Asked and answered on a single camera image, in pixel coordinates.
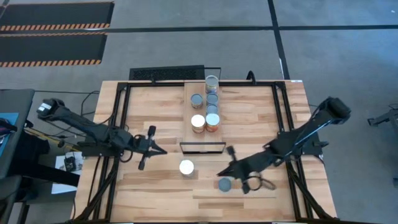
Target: can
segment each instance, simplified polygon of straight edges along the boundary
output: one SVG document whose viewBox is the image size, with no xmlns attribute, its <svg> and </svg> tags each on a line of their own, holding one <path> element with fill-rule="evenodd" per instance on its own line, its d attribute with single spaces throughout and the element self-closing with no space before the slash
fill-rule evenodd
<svg viewBox="0 0 398 224">
<path fill-rule="evenodd" d="M 193 174 L 195 173 L 195 166 L 193 165 L 193 162 L 188 159 L 181 161 L 180 172 L 184 177 L 193 177 Z"/>
<path fill-rule="evenodd" d="M 192 131 L 194 133 L 199 134 L 205 130 L 206 121 L 202 115 L 196 114 L 192 116 L 191 124 L 192 124 Z"/>
<path fill-rule="evenodd" d="M 217 93 L 218 89 L 218 78 L 214 75 L 209 75 L 205 79 L 206 81 L 206 93 Z"/>
<path fill-rule="evenodd" d="M 206 106 L 208 105 L 217 105 L 218 104 L 218 95 L 215 93 L 209 93 L 206 96 Z"/>
<path fill-rule="evenodd" d="M 208 105 L 206 107 L 206 115 L 210 114 L 210 113 L 215 113 L 218 114 L 218 107 L 217 105 Z"/>
<path fill-rule="evenodd" d="M 220 117 L 217 114 L 211 113 L 206 116 L 206 130 L 208 132 L 215 132 L 218 129 Z"/>
<path fill-rule="evenodd" d="M 201 108 L 201 106 L 203 105 L 203 98 L 200 94 L 196 93 L 191 96 L 191 105 L 195 109 Z"/>
</svg>

